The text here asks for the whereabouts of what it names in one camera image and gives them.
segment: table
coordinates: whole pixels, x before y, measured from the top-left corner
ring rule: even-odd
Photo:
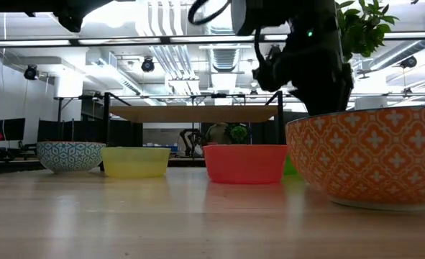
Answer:
[[[297,178],[0,175],[0,258],[425,258],[425,212],[336,205]]]

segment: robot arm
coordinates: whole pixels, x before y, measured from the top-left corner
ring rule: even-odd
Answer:
[[[218,12],[202,20],[195,13],[208,0],[197,0],[188,13],[195,25],[210,22],[229,5],[236,35],[255,31],[255,52],[260,67],[254,78],[265,91],[277,91],[291,82],[292,91],[310,115],[340,112],[347,108],[353,82],[349,64],[344,64],[337,10],[334,0],[228,0]],[[266,58],[259,48],[265,27],[289,23],[285,47]]]

